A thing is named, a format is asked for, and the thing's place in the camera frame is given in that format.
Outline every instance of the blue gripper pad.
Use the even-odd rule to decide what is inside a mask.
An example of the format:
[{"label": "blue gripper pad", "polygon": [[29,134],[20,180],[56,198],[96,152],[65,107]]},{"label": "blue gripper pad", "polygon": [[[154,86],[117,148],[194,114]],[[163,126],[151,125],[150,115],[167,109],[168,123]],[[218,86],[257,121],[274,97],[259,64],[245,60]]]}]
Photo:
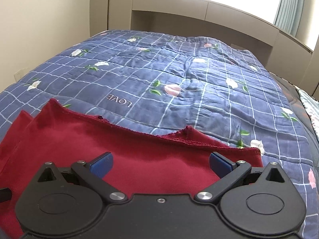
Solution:
[{"label": "blue gripper pad", "polygon": [[236,168],[236,164],[217,152],[209,156],[209,166],[219,178],[224,177]]},{"label": "blue gripper pad", "polygon": [[91,173],[102,179],[113,167],[113,156],[107,152],[87,163],[86,167]]}]

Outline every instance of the red cloth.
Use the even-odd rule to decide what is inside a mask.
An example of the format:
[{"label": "red cloth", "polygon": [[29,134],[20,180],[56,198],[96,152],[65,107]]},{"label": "red cloth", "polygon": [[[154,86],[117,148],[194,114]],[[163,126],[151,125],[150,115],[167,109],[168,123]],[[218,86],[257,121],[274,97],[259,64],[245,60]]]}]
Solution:
[{"label": "red cloth", "polygon": [[0,188],[12,190],[11,201],[0,204],[0,227],[12,239],[22,235],[14,206],[46,161],[66,167],[111,152],[114,165],[103,179],[128,196],[194,195],[218,180],[209,167],[213,151],[262,167],[259,149],[230,148],[189,126],[153,136],[73,112],[51,99],[34,119],[22,111],[0,144]]}]

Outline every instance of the wall outlet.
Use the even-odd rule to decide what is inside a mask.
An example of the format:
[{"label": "wall outlet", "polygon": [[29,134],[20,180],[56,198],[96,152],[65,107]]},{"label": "wall outlet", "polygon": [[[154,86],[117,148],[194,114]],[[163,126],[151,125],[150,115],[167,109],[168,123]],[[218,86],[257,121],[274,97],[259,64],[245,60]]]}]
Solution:
[{"label": "wall outlet", "polygon": [[13,76],[15,81],[19,81],[22,77],[24,77],[28,72],[30,72],[32,68],[23,68],[19,71],[17,71]]}]

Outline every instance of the curtain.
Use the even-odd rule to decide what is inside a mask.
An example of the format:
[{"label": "curtain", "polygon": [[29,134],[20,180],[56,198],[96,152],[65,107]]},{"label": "curtain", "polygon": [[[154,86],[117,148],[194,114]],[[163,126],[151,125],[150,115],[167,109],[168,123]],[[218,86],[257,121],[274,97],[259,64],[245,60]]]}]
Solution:
[{"label": "curtain", "polygon": [[280,0],[274,25],[296,36],[304,0]]}]

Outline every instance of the blue plaid duvet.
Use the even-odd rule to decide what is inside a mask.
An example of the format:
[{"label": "blue plaid duvet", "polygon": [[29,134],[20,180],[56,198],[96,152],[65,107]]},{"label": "blue plaid duvet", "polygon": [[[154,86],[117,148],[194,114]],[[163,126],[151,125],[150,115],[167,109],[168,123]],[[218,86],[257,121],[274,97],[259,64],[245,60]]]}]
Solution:
[{"label": "blue plaid duvet", "polygon": [[307,205],[304,238],[318,238],[313,162],[302,124],[249,51],[208,37],[112,30],[35,68],[0,93],[0,140],[24,109],[56,98],[135,131],[163,135],[191,125],[232,147],[279,162]]}]

